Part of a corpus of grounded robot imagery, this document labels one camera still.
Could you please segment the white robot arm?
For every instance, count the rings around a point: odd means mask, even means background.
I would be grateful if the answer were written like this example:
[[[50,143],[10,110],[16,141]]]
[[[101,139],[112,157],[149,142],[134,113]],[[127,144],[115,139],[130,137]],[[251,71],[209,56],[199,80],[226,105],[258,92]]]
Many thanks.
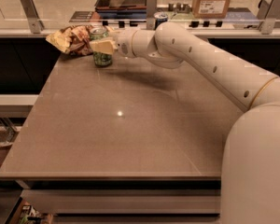
[[[105,54],[163,68],[192,65],[243,112],[224,147],[221,224],[280,224],[280,76],[191,34],[176,22],[156,30],[111,30],[90,42]]]

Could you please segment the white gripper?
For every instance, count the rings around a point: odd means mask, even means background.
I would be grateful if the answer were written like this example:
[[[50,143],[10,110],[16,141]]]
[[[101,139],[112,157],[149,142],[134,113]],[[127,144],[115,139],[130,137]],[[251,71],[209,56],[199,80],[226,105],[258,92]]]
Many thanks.
[[[109,37],[92,40],[90,42],[91,49],[94,52],[112,55],[115,51],[118,51],[123,57],[136,57],[133,52],[133,39],[137,30],[127,29],[121,31],[110,26],[107,26],[106,30]]]

